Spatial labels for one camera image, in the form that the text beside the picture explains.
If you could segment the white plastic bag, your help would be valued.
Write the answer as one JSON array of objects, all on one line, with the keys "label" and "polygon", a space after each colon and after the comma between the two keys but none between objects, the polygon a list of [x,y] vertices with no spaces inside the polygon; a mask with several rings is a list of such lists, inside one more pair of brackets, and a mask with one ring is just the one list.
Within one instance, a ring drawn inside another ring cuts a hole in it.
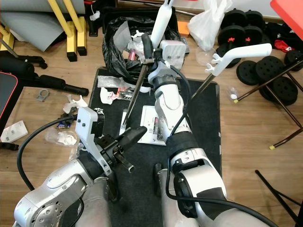
[{"label": "white plastic bag", "polygon": [[200,0],[204,11],[191,18],[188,28],[191,37],[204,52],[214,48],[225,13],[233,0]]}]

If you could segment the grey folded mat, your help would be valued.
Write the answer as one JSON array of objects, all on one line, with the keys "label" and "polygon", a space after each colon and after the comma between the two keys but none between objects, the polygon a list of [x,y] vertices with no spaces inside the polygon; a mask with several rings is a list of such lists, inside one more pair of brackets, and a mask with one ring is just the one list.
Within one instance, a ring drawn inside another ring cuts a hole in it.
[{"label": "grey folded mat", "polygon": [[1,11],[0,21],[42,52],[66,39],[59,21],[48,13]]}]

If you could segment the robot right leg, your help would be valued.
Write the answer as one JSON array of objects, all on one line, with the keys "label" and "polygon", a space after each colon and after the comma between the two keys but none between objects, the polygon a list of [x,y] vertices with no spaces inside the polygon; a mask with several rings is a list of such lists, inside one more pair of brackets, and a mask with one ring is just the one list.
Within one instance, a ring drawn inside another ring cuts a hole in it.
[{"label": "robot right leg", "polygon": [[161,197],[162,220],[164,227],[198,227],[197,221],[193,218],[186,218],[179,208],[176,200],[170,199],[165,192],[165,186],[169,187],[169,192],[175,194],[173,185],[173,173],[168,172],[162,164],[154,164],[154,180],[158,184],[156,186],[157,195]]}]

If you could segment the red white packet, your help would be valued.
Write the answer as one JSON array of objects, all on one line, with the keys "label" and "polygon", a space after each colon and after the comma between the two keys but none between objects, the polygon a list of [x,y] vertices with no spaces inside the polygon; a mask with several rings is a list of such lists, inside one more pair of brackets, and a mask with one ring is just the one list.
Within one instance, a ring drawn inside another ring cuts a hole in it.
[{"label": "red white packet", "polygon": [[115,100],[132,100],[134,96],[134,88],[119,88],[112,92],[107,88],[101,88],[99,97],[103,104],[111,105]]}]

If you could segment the black trash bag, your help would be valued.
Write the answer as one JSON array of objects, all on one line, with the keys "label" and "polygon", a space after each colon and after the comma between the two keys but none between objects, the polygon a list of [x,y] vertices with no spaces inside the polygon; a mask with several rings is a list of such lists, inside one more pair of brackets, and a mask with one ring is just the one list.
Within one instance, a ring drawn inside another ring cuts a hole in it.
[{"label": "black trash bag", "polygon": [[158,8],[117,8],[104,7],[102,13],[102,28],[104,42],[102,52],[106,69],[112,76],[123,78],[125,82],[134,84],[139,77],[141,64],[128,63],[123,57],[132,36],[138,30],[151,35]]}]

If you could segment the black floor mat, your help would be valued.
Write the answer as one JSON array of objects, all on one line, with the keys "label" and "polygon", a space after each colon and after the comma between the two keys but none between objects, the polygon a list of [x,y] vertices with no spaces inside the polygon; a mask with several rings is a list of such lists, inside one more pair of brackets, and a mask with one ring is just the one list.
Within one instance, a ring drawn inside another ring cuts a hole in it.
[{"label": "black floor mat", "polygon": [[[221,175],[219,91],[220,86],[212,82],[203,93],[193,99],[188,111],[188,123],[198,147],[205,151]],[[117,136],[123,111],[129,104],[128,100],[115,100],[110,105],[103,104],[100,101],[97,79],[93,82],[91,95],[89,107],[100,108],[104,112],[102,134]],[[140,125],[142,107],[154,106],[154,101],[152,94],[140,93],[130,118],[130,126]],[[134,165],[132,173],[128,173],[121,164],[112,167],[120,199],[108,204],[111,227],[164,227],[161,197],[155,193],[158,183],[153,183],[153,165],[162,164],[166,168],[168,155],[169,150],[165,146],[137,143],[124,153],[124,157]]]}]

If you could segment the short black bench pad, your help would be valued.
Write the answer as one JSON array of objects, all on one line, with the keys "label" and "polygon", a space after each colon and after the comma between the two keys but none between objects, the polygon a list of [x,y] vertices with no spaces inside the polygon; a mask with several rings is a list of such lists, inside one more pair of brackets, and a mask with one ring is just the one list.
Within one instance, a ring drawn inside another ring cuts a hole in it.
[{"label": "short black bench pad", "polygon": [[0,129],[6,127],[19,96],[23,90],[23,83],[17,76],[0,72]]}]

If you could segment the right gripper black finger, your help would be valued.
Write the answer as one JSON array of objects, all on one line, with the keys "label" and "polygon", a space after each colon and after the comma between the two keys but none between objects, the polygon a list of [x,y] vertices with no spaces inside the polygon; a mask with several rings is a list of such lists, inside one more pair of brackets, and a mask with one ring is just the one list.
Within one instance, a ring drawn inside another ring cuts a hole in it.
[{"label": "right gripper black finger", "polygon": [[148,34],[142,35],[143,57],[142,63],[154,63],[154,47]]}]

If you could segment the red folding table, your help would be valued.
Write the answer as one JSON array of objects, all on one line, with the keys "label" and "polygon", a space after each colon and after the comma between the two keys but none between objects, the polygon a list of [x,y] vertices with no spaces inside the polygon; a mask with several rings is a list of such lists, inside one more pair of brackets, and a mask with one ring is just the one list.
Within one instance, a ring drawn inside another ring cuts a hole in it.
[{"label": "red folding table", "polygon": [[[277,12],[280,17],[282,17],[284,22],[294,30],[298,37],[303,38],[303,0],[271,0],[270,6]],[[294,82],[297,86],[297,89],[303,92],[303,84],[299,83],[290,74],[290,71],[292,71],[292,69],[300,66],[303,67],[303,55],[299,56],[299,58],[296,58],[290,64],[287,64],[286,66],[282,67],[279,70],[278,74],[271,78],[269,81],[265,83],[260,83],[257,87],[252,88],[251,91],[241,95],[239,97],[239,101],[244,100],[256,91],[261,91],[262,89],[265,89],[267,85],[269,85],[276,78],[279,78],[281,76],[290,78],[292,82]],[[207,85],[210,84],[212,80],[214,80],[214,78],[216,78],[216,76],[209,74],[209,76],[206,77],[206,79],[204,80],[203,85],[200,86],[196,93],[201,93],[205,89],[205,87],[207,87]],[[287,108],[287,106],[283,104],[281,100],[278,99],[277,95],[275,95],[275,93],[271,89],[269,93],[275,98],[278,105],[285,110],[286,114],[289,115],[290,119],[292,119],[292,121],[294,121],[294,123],[296,123],[296,125],[298,126],[298,130],[290,134],[290,136],[286,137],[278,143],[275,143],[274,145],[271,145],[270,150],[274,150],[277,147],[286,144],[288,141],[290,141],[297,135],[303,133],[303,124],[294,116],[294,114]]]}]

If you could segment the grey metal bracket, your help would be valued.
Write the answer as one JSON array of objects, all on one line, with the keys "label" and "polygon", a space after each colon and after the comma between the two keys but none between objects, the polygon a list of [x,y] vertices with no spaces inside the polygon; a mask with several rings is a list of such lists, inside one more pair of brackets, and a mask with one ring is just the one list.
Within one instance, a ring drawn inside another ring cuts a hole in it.
[{"label": "grey metal bracket", "polygon": [[45,100],[49,97],[50,91],[48,89],[41,89],[37,94],[36,100],[39,102],[45,102]]}]

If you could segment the white card box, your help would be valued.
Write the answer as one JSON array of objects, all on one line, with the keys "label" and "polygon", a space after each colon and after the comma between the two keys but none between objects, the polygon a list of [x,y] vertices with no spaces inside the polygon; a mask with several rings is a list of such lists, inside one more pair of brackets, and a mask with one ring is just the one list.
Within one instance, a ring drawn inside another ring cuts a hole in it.
[{"label": "white card box", "polygon": [[28,130],[23,121],[19,121],[14,123],[13,125],[4,128],[0,140],[4,143],[12,143],[16,140],[26,136],[28,134]]}]

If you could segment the black weight plate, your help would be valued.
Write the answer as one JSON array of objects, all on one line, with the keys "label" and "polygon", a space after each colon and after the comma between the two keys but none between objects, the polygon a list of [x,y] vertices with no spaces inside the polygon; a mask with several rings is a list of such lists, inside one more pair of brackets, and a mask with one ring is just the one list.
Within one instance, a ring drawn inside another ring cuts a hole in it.
[{"label": "black weight plate", "polygon": [[279,70],[284,66],[282,61],[275,56],[266,56],[256,62],[255,72],[259,78],[259,82],[265,83],[278,74]]},{"label": "black weight plate", "polygon": [[258,85],[259,77],[256,74],[256,62],[244,61],[238,65],[236,76],[240,82],[246,85]]},{"label": "black weight plate", "polygon": [[270,89],[285,105],[292,105],[297,100],[298,89],[290,78],[284,76],[276,78],[264,89],[265,98],[271,102],[276,102],[275,98],[269,93]]}]

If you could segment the black plastic parts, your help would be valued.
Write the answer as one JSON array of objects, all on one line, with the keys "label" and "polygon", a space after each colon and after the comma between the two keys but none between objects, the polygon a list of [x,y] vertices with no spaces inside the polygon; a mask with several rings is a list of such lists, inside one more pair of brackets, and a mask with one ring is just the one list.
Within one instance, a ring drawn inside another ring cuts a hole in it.
[{"label": "black plastic parts", "polygon": [[59,122],[58,125],[57,125],[57,128],[59,128],[59,129],[69,129],[69,128],[71,128],[71,125],[72,125],[73,121],[77,119],[77,114],[64,113],[64,114],[61,115],[61,118],[67,118],[67,117],[69,117],[69,119]]}]

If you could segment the clear plastic cup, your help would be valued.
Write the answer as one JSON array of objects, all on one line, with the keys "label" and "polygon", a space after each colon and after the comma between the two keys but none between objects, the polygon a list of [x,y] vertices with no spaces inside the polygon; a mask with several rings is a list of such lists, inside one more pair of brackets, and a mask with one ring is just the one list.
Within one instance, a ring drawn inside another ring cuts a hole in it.
[{"label": "clear plastic cup", "polygon": [[196,62],[201,66],[206,66],[211,63],[214,59],[215,49],[210,48],[209,50],[204,50],[203,48],[197,47],[195,50]]}]

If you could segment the yellow steel tube frame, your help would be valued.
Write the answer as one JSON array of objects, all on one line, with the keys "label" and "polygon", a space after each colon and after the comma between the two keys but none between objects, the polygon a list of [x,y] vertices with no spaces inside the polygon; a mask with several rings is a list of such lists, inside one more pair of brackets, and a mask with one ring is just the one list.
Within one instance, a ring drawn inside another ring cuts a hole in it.
[{"label": "yellow steel tube frame", "polygon": [[70,62],[76,62],[78,56],[86,56],[87,48],[87,22],[83,14],[78,14],[72,0],[62,0],[71,21],[67,21],[59,7],[58,0],[47,0],[52,12],[57,18],[61,28],[66,34],[66,56]]}]

